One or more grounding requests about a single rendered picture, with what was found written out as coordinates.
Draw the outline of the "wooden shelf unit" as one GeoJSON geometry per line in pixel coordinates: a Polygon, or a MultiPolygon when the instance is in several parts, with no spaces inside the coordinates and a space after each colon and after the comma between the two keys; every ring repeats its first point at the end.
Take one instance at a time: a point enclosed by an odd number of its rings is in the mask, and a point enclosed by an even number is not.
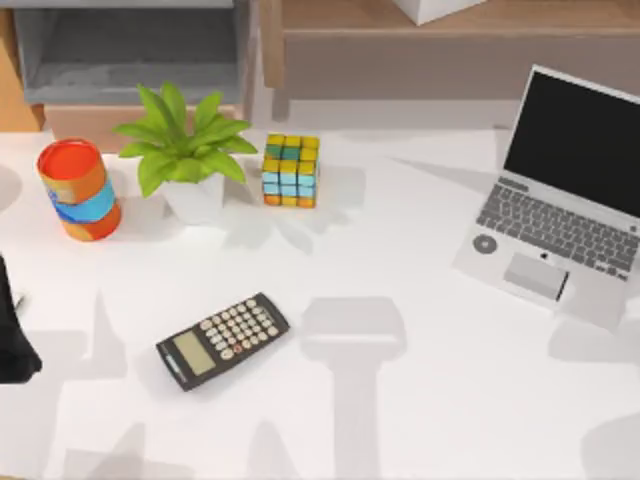
{"type": "Polygon", "coordinates": [[[640,0],[480,0],[416,24],[395,0],[256,0],[264,83],[292,100],[510,101],[548,67],[640,91],[640,0]]]}

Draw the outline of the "wooden cupboard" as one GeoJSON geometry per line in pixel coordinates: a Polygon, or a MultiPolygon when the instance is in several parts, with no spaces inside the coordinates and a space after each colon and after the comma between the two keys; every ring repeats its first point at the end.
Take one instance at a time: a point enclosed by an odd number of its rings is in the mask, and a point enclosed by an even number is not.
{"type": "Polygon", "coordinates": [[[0,133],[39,132],[44,122],[43,105],[24,97],[13,11],[0,8],[0,133]]]}

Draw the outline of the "orange and blue can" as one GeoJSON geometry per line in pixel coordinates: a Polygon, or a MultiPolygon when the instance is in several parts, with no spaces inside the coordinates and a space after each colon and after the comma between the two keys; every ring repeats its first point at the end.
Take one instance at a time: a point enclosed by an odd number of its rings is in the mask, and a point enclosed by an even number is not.
{"type": "Polygon", "coordinates": [[[114,233],[121,207],[93,143],[79,138],[57,140],[40,153],[36,167],[69,236],[92,242],[114,233]]]}

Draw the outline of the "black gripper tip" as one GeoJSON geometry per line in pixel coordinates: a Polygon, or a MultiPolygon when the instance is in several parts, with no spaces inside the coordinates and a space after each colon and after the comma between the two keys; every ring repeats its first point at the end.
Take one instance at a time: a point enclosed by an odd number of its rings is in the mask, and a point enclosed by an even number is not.
{"type": "Polygon", "coordinates": [[[5,260],[0,254],[0,385],[25,384],[42,366],[19,323],[5,260]]]}

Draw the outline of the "grey pierced drawer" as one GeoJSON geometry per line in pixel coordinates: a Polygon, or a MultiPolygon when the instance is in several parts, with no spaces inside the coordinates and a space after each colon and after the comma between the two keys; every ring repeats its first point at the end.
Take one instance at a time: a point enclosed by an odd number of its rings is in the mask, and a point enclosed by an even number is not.
{"type": "Polygon", "coordinates": [[[197,104],[244,95],[249,0],[0,0],[31,104],[136,105],[170,82],[197,104]]]}

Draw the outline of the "green plant in white pot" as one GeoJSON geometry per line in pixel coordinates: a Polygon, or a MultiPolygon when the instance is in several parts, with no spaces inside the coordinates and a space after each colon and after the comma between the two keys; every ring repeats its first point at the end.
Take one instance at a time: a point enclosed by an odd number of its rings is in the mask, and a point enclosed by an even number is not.
{"type": "Polygon", "coordinates": [[[139,83],[145,115],[113,131],[130,141],[121,158],[137,158],[137,181],[145,198],[161,191],[175,216],[187,225],[211,225],[221,216],[225,181],[244,185],[237,155],[257,148],[243,133],[251,123],[221,111],[223,94],[213,90],[196,105],[191,121],[179,87],[165,82],[159,91],[139,83]]]}

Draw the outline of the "white box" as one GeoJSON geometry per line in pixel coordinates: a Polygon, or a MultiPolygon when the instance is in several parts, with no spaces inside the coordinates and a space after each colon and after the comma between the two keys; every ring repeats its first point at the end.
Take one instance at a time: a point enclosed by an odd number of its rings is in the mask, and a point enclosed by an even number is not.
{"type": "Polygon", "coordinates": [[[392,0],[417,26],[466,10],[487,0],[392,0]]]}

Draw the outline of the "multicoloured puzzle cube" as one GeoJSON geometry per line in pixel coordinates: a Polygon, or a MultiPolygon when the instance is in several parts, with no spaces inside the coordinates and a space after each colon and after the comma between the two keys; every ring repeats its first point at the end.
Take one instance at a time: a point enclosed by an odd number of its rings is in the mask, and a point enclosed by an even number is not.
{"type": "Polygon", "coordinates": [[[261,168],[265,205],[316,207],[320,139],[270,133],[261,168]]]}

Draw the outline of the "silver laptop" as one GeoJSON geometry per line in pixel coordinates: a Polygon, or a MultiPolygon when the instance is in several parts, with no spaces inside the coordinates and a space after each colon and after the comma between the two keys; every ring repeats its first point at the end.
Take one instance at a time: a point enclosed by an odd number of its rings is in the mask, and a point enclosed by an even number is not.
{"type": "Polygon", "coordinates": [[[460,272],[615,330],[640,275],[640,96],[533,66],[460,272]]]}

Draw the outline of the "black calculator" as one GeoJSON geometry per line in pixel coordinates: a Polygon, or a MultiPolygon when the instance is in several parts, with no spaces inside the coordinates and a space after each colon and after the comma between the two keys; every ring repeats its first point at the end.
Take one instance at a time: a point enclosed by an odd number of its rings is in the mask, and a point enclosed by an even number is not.
{"type": "Polygon", "coordinates": [[[156,351],[188,392],[246,362],[289,330],[276,305],[256,293],[160,341],[156,351]]]}

